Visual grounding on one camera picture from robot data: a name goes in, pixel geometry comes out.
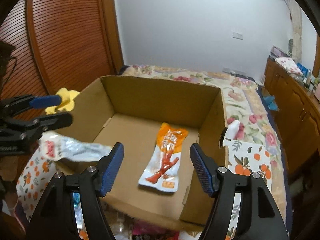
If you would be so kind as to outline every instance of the orange snack package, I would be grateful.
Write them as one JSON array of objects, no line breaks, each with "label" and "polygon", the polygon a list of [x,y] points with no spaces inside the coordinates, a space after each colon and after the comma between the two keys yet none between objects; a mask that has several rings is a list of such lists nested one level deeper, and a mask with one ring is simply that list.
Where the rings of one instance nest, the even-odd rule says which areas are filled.
[{"label": "orange snack package", "polygon": [[164,192],[178,190],[181,148],[187,135],[185,129],[173,129],[167,123],[161,125],[151,160],[139,179],[140,185]]}]

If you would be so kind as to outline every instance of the white snack wrapper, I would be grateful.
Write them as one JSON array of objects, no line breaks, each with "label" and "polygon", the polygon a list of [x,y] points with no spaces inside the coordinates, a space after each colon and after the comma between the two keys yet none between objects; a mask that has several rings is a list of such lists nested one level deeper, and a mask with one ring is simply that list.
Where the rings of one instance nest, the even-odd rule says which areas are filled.
[{"label": "white snack wrapper", "polygon": [[99,143],[83,143],[55,132],[44,132],[39,140],[41,154],[50,160],[62,158],[73,162],[96,162],[109,155],[112,147]]}]

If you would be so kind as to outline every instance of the floral bedspread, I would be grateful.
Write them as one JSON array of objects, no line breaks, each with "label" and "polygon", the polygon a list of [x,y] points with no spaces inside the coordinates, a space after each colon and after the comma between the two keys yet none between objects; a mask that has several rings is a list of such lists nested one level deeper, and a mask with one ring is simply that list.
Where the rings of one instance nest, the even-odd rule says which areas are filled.
[{"label": "floral bedspread", "polygon": [[[270,125],[267,112],[256,91],[257,84],[255,82],[226,73],[198,72],[149,65],[129,66],[122,75],[171,79],[220,87],[225,102],[228,124],[232,123],[235,119],[240,121],[240,129],[234,139],[261,144],[267,149],[268,155],[270,155],[271,193],[280,210],[284,223],[286,222],[287,201],[280,142],[276,132]],[[257,157],[254,156],[255,154],[256,152],[252,152],[252,158]],[[234,156],[229,155],[229,164],[230,162],[234,163],[235,160],[232,158]],[[237,163],[240,163],[240,158],[241,156],[238,156]]]}]

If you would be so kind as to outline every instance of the cardboard box flap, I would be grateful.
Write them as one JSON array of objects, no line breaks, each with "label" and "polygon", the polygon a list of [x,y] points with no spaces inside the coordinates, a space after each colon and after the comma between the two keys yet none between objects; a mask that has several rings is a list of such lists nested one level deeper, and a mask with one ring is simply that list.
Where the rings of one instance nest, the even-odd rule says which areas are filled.
[{"label": "cardboard box flap", "polygon": [[[199,129],[199,145],[203,152],[212,157],[219,166],[228,167],[228,149],[220,148],[219,140],[221,132],[227,127],[225,119],[225,107],[222,93],[213,102],[211,109]],[[203,192],[196,172],[193,172],[188,198],[180,219],[204,225],[210,214],[214,199],[209,199]]]},{"label": "cardboard box flap", "polygon": [[93,142],[103,124],[114,113],[110,99],[98,78],[75,98],[75,108],[71,111],[72,125],[56,132],[81,142]]},{"label": "cardboard box flap", "polygon": [[117,113],[200,128],[220,89],[166,79],[107,76],[102,83]]}]

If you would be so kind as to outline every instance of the white wall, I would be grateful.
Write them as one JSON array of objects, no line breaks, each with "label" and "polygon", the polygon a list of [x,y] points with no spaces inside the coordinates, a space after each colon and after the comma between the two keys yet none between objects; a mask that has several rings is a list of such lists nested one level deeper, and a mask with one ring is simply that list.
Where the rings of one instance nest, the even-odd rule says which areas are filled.
[{"label": "white wall", "polygon": [[116,0],[116,13],[127,65],[227,67],[259,79],[271,47],[287,51],[292,38],[283,0]]},{"label": "white wall", "polygon": [[301,64],[313,69],[317,46],[317,32],[308,16],[302,11],[302,62]]}]

